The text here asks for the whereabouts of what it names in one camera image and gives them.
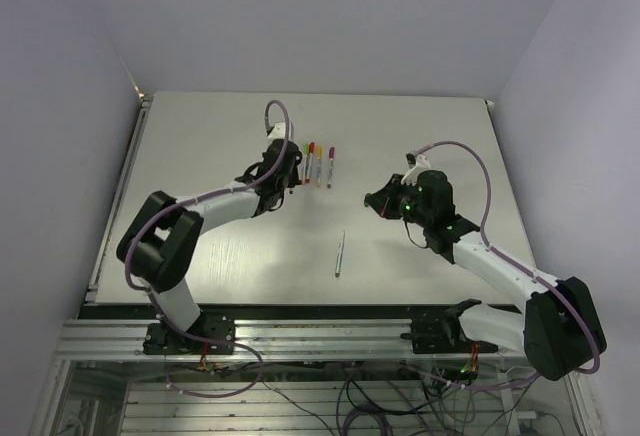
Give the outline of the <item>light green marker pen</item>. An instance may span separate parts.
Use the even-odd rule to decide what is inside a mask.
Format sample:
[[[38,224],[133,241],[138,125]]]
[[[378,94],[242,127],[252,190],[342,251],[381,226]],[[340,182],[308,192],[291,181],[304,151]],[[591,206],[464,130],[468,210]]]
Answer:
[[[302,171],[302,182],[303,184],[308,184],[308,168],[309,168],[309,158],[311,156],[311,145],[310,143],[305,144],[304,151],[304,161],[303,161],[303,171]]]

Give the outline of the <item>red marker pen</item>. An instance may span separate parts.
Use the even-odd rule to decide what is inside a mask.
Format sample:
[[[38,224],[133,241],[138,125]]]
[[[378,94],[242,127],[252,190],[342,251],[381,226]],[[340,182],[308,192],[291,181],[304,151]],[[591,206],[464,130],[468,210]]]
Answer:
[[[310,142],[311,145],[311,156],[309,158],[309,168],[308,168],[308,184],[311,181],[311,173],[312,173],[312,167],[313,167],[313,159],[314,159],[314,155],[315,155],[315,143],[314,142]]]

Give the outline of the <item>yellow marker pen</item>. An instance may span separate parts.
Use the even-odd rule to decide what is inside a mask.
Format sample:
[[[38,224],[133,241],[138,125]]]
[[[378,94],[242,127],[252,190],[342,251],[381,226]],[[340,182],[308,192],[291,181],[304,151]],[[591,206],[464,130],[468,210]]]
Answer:
[[[323,160],[323,148],[321,145],[315,147],[315,185],[317,188],[322,187],[322,160]]]

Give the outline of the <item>magenta marker pen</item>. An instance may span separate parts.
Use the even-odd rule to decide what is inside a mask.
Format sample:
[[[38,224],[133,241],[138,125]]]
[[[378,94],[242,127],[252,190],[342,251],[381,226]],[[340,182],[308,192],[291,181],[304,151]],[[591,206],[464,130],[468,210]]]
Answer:
[[[334,161],[335,161],[335,147],[330,147],[328,154],[328,175],[327,175],[327,185],[328,189],[331,189],[333,186],[333,170],[334,170]]]

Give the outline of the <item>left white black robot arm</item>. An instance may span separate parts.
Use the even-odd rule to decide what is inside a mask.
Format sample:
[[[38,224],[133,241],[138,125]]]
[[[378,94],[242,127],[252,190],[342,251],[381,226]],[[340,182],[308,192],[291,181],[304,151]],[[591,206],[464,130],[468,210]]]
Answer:
[[[261,161],[227,187],[182,201],[156,191],[145,200],[116,255],[124,264],[127,284],[147,294],[170,327],[168,340],[178,351],[192,353],[211,335],[186,282],[199,238],[236,220],[279,209],[285,192],[301,184],[301,161],[295,143],[276,139]]]

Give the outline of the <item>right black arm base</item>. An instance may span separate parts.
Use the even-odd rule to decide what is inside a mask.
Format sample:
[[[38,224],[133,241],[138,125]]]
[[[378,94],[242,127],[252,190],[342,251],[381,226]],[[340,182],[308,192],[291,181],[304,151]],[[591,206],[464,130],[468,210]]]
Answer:
[[[471,353],[473,349],[480,353],[496,353],[498,347],[495,344],[471,340],[461,329],[459,319],[463,312],[479,304],[479,300],[469,299],[446,308],[436,316],[413,319],[409,331],[401,333],[400,338],[411,343],[415,355]]]

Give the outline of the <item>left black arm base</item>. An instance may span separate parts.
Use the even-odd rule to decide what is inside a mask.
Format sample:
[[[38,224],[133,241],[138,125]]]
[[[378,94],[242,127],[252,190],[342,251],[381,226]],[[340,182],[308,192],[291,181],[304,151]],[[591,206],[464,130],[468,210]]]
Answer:
[[[148,326],[142,352],[150,356],[231,355],[236,326],[222,314],[202,313],[187,330],[180,331],[161,319]]]

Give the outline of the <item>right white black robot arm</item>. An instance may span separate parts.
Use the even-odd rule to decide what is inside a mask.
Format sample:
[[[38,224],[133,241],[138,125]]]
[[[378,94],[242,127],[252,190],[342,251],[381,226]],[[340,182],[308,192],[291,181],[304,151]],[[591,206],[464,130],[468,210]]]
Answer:
[[[542,377],[557,381],[573,371],[595,372],[606,338],[587,285],[539,272],[490,245],[481,229],[458,214],[453,187],[437,170],[414,179],[395,174],[364,198],[379,217],[422,229],[425,246],[505,295],[514,311],[468,299],[442,317],[442,343],[459,352],[489,343],[524,355]]]

